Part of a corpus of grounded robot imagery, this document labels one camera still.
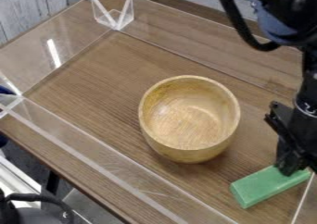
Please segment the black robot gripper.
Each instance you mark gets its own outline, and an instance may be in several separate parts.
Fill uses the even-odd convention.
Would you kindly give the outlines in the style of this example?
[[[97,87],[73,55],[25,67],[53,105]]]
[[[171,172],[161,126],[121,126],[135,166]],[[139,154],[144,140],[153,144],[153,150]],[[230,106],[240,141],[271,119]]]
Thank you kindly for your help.
[[[282,175],[310,168],[317,172],[317,118],[276,101],[264,121],[276,133],[275,167]]]

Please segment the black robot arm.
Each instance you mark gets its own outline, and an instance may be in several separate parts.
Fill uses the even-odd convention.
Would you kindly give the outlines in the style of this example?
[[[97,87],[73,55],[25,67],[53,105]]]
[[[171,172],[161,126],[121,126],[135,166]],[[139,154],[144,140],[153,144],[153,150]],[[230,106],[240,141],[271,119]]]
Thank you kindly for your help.
[[[290,176],[317,172],[317,0],[250,0],[258,25],[270,41],[259,43],[242,19],[234,0],[219,0],[243,41],[262,52],[291,46],[302,52],[302,82],[293,106],[270,103],[264,121],[278,134],[275,167]]]

